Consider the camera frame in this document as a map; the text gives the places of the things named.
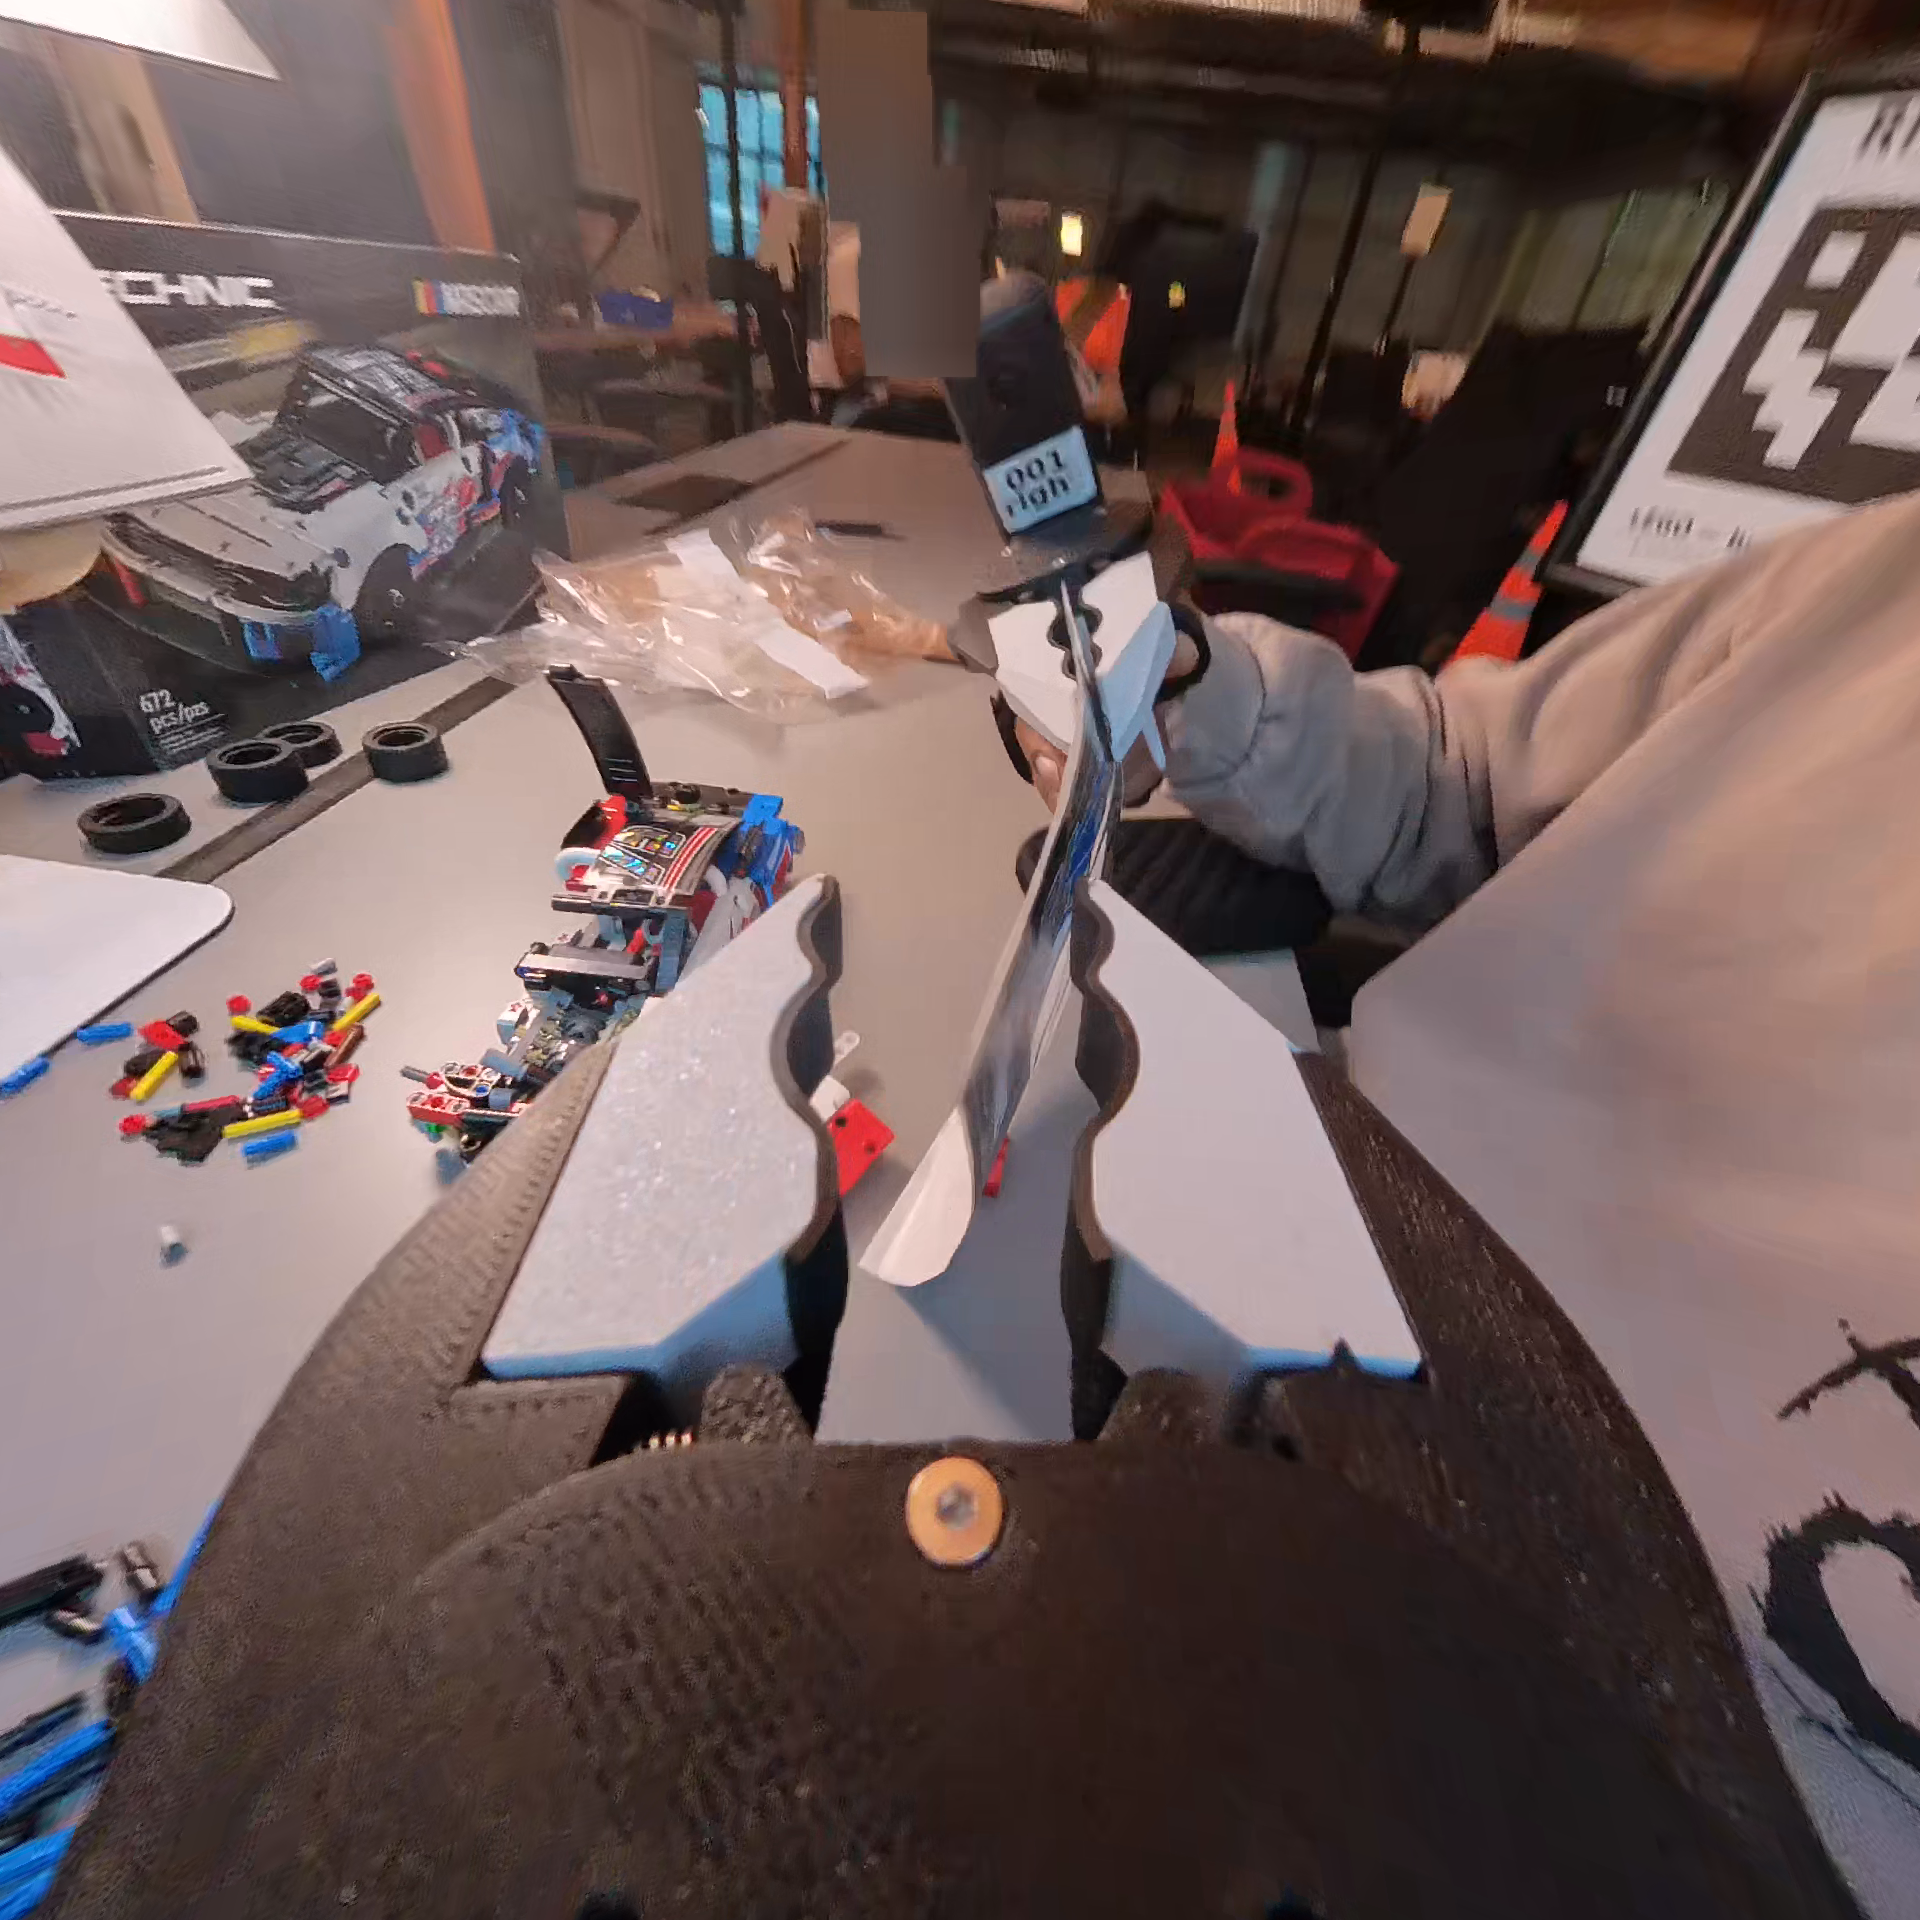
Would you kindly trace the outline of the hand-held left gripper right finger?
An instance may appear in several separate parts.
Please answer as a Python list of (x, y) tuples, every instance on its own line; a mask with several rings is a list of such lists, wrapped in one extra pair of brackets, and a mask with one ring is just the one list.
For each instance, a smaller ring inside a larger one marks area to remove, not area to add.
[(1297, 1050), (1108, 883), (1072, 911), (1062, 1319), (1078, 1376), (1409, 1381), (1423, 1354)]

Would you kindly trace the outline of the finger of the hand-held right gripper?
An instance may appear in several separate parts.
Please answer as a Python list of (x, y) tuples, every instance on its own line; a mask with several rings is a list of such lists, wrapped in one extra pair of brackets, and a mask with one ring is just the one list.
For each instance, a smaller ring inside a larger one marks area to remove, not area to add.
[(1077, 584), (1074, 606), (1090, 645), (1094, 734), (1113, 762), (1126, 762), (1157, 728), (1153, 708), (1180, 640), (1157, 565), (1145, 550), (1113, 560)]
[(1020, 727), (1057, 754), (1080, 728), (1082, 692), (1062, 629), (1064, 590), (1034, 590), (985, 606), (991, 679)]

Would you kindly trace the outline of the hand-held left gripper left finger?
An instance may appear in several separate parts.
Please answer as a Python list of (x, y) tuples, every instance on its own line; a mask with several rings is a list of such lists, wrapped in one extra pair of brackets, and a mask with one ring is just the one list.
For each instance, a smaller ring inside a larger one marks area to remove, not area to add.
[(825, 1379), (845, 1223), (817, 1085), (841, 892), (800, 880), (613, 1047), (482, 1348), (493, 1381)]

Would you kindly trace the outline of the holographic sticker sheet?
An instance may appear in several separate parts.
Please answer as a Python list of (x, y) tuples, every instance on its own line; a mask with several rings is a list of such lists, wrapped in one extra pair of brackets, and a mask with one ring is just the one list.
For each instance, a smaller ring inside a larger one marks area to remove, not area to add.
[(1064, 590), (1062, 629), (1055, 634), (1064, 631), (1072, 640), (1082, 692), (1078, 736), (1039, 863), (1023, 886), (1021, 918), (981, 1007), (965, 1085), (858, 1260), (868, 1278), (894, 1290), (937, 1280), (969, 1235), (975, 1202), (1060, 1013), (1074, 890), (1104, 854), (1120, 810), (1120, 762), (1094, 734), (1090, 645), (1074, 606), (1078, 582), (1057, 574), (1047, 584)]

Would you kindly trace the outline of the person's right forearm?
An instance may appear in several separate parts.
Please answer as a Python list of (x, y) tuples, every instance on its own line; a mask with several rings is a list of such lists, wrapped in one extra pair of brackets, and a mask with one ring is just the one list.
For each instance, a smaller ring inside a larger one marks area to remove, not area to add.
[(1208, 663), (1161, 707), (1167, 783), (1336, 915), (1422, 930), (1521, 852), (1648, 727), (1663, 624), (1625, 607), (1540, 654), (1357, 671), (1258, 615), (1207, 624)]

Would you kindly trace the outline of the red white lego panel assembly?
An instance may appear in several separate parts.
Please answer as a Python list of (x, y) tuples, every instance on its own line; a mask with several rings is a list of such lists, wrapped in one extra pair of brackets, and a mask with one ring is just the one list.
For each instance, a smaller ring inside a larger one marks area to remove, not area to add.
[(836, 1190), (844, 1200), (865, 1180), (895, 1138), (894, 1130), (844, 1079), (844, 1067), (857, 1050), (857, 1030), (844, 1029), (836, 1034), (830, 1070), (808, 1095), (808, 1106), (831, 1146)]

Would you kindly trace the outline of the lego race car model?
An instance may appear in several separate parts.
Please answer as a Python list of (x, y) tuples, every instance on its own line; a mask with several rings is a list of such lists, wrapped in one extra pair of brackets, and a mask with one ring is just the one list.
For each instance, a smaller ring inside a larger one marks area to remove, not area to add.
[(517, 962), (496, 1043), (468, 1063), (405, 1071), (409, 1122), (460, 1164), (773, 908), (805, 851), (778, 795), (653, 776), (604, 679), (572, 663), (544, 679), (604, 792), (562, 842), (551, 908), (564, 930)]

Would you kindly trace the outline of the pile of small lego pieces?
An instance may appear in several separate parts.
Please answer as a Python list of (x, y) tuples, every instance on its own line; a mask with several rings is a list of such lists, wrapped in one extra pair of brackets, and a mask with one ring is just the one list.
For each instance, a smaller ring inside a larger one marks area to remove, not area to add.
[(358, 1095), (378, 1004), (372, 971), (316, 964), (273, 996), (230, 995), (215, 1018), (145, 1022), (109, 1090), (113, 1136), (178, 1167), (287, 1160)]

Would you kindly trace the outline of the lego set box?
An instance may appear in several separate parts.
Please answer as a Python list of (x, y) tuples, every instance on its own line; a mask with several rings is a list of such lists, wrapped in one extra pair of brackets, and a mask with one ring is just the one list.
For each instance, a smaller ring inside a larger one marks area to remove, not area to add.
[(5, 615), (5, 776), (144, 776), (529, 618), (569, 552), (514, 255), (60, 211), (239, 461)]

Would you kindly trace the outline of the blue and black lego pieces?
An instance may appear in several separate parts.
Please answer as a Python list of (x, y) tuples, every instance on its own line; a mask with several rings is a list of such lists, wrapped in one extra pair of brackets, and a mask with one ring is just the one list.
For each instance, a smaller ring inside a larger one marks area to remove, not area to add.
[(56, 1640), (104, 1655), (97, 1694), (72, 1692), (1, 1732), (1, 1916), (37, 1916), (53, 1892), (112, 1762), (134, 1696), (159, 1652), (185, 1582), (218, 1516), (209, 1507), (176, 1568), (159, 1572), (144, 1542), (112, 1562), (69, 1554), (1, 1584), (1, 1628), (38, 1628)]

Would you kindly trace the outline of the lego instruction booklet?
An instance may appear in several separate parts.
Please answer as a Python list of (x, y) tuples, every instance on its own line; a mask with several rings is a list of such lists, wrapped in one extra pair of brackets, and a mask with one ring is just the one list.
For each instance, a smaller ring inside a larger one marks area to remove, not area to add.
[(5, 156), (1, 530), (92, 522), (246, 475)]

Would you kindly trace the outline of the red chair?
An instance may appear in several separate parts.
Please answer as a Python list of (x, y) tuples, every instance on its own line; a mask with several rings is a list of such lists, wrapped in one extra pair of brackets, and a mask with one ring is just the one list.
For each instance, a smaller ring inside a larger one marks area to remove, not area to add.
[(1170, 478), (1157, 509), (1191, 552), (1202, 613), (1270, 618), (1332, 640), (1349, 661), (1400, 574), (1369, 534), (1316, 519), (1309, 471), (1282, 455), (1241, 448), (1204, 478)]

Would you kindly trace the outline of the clear plastic bags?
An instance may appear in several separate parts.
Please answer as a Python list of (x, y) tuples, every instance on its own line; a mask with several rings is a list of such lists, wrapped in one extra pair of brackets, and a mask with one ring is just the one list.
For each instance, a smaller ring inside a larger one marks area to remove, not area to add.
[(729, 516), (599, 560), (534, 557), (534, 618), (433, 650), (506, 683), (575, 667), (714, 700), (775, 727), (848, 710), (898, 664), (957, 664), (946, 624), (882, 590), (852, 534), (805, 512)]

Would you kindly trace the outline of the white book stand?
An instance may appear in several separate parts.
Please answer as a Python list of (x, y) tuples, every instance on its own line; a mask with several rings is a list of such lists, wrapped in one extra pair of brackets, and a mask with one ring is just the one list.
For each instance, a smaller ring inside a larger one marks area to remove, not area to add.
[(47, 1056), (230, 917), (209, 883), (1, 854), (1, 1075)]

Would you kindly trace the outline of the black framed marker sign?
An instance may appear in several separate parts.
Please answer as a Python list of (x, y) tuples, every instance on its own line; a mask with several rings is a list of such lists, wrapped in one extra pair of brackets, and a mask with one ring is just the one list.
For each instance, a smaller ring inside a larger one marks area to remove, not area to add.
[(1814, 74), (1543, 575), (1615, 597), (1917, 488), (1917, 63)]

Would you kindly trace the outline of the printed task sheet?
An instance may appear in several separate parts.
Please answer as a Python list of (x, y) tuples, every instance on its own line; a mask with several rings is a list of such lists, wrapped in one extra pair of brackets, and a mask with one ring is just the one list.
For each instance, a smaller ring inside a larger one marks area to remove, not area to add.
[(85, 2), (76, 12), (72, 34), (229, 76), (280, 77), (225, 2)]

